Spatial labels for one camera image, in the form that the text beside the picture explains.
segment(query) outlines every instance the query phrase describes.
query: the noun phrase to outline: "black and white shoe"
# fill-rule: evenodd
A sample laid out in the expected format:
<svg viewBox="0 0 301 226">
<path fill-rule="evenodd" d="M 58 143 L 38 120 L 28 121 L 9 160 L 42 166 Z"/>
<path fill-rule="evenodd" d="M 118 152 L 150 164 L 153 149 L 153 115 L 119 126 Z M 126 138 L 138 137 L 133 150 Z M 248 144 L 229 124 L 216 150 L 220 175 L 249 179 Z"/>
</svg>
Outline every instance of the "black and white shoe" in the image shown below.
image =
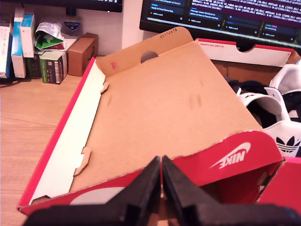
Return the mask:
<svg viewBox="0 0 301 226">
<path fill-rule="evenodd" d="M 239 99 L 275 140 L 283 156 L 295 157 L 301 144 L 301 123 L 291 121 L 282 95 L 277 89 L 264 88 L 268 95 L 243 93 Z"/>
<path fill-rule="evenodd" d="M 269 86 L 283 95 L 291 120 L 301 122 L 301 66 L 285 65 Z"/>
</svg>

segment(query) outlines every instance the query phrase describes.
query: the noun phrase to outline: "wooden desk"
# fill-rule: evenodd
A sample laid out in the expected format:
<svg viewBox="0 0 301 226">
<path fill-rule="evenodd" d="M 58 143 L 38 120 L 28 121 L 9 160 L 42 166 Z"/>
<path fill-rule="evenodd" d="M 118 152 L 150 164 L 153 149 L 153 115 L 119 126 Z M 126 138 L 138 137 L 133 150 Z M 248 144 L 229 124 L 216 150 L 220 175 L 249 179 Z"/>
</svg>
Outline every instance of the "wooden desk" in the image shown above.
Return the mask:
<svg viewBox="0 0 301 226">
<path fill-rule="evenodd" d="M 80 79 L 67 75 L 60 85 L 41 79 L 0 85 L 0 225 L 20 226 L 26 219 L 16 206 Z"/>
</svg>

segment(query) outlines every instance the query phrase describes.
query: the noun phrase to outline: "brown box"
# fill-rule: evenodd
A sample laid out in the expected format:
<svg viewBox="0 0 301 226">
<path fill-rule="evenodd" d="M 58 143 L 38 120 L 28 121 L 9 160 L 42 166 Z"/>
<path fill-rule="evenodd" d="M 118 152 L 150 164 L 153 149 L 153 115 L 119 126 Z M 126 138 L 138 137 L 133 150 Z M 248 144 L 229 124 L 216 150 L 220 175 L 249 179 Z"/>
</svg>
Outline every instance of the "brown box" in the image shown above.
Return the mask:
<svg viewBox="0 0 301 226">
<path fill-rule="evenodd" d="M 255 80 L 264 85 L 269 85 L 271 79 L 280 71 L 281 67 L 252 65 L 236 62 L 211 60 L 224 77 L 229 77 L 240 82 Z"/>
<path fill-rule="evenodd" d="M 98 35 L 86 33 L 68 50 L 69 74 L 83 76 L 90 60 L 98 52 Z"/>
</svg>

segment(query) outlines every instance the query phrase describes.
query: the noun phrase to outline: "cardboard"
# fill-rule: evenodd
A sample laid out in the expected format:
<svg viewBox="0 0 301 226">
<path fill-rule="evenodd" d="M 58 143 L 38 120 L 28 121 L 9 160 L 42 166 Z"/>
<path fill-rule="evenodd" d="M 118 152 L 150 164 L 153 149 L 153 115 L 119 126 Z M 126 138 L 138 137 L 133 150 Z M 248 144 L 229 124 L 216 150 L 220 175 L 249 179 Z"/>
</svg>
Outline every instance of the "cardboard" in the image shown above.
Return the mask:
<svg viewBox="0 0 301 226">
<path fill-rule="evenodd" d="M 86 33 L 68 50 L 69 74 L 83 76 L 91 58 L 95 58 L 98 51 L 98 35 Z"/>
<path fill-rule="evenodd" d="M 286 157 L 285 160 L 260 196 L 258 203 L 287 206 L 301 214 L 301 181 L 294 178 L 294 175 L 299 175 L 301 172 L 301 158 Z"/>
<path fill-rule="evenodd" d="M 275 66 L 251 65 L 218 60 L 212 60 L 212 62 L 224 77 L 229 77 L 240 82 L 255 80 L 267 86 L 281 69 L 281 67 Z"/>
<path fill-rule="evenodd" d="M 174 28 L 91 60 L 18 208 L 106 200 L 164 154 L 197 185 L 216 182 L 225 202 L 254 202 L 283 158 L 251 130 L 261 128 L 188 30 Z"/>
<path fill-rule="evenodd" d="M 20 25 L 22 50 L 24 57 L 33 58 L 34 56 L 34 32 L 35 19 L 33 12 L 24 14 L 22 23 Z"/>
<path fill-rule="evenodd" d="M 68 73 L 66 52 L 45 52 L 40 56 L 43 83 L 60 84 Z"/>
<path fill-rule="evenodd" d="M 253 65 L 267 65 L 282 67 L 293 53 L 292 48 L 254 45 L 246 52 L 240 52 L 236 42 L 197 39 L 198 43 L 212 60 L 222 60 Z"/>
<path fill-rule="evenodd" d="M 12 19 L 8 15 L 1 15 L 1 52 L 0 52 L 0 79 L 10 77 L 11 68 L 11 47 L 13 40 Z"/>
<path fill-rule="evenodd" d="M 21 33 L 20 33 L 20 25 L 23 16 L 24 16 L 24 9 L 16 8 L 15 17 L 14 17 L 14 34 L 13 34 L 13 42 L 11 48 L 11 59 L 13 62 L 15 76 L 17 78 L 25 78 L 26 76 L 25 61 L 23 58 Z"/>
</svg>

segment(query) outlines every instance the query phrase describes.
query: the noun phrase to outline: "monitor screen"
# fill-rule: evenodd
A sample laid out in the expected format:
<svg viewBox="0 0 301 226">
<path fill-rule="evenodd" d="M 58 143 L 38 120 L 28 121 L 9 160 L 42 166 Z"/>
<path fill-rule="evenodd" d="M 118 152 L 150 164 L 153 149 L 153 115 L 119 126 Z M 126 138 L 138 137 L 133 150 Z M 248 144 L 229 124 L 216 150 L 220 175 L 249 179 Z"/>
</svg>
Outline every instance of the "monitor screen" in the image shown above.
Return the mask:
<svg viewBox="0 0 301 226">
<path fill-rule="evenodd" d="M 143 0 L 140 29 L 301 48 L 301 0 Z"/>
<path fill-rule="evenodd" d="M 122 0 L 2 0 L 24 4 L 122 12 Z"/>
</svg>

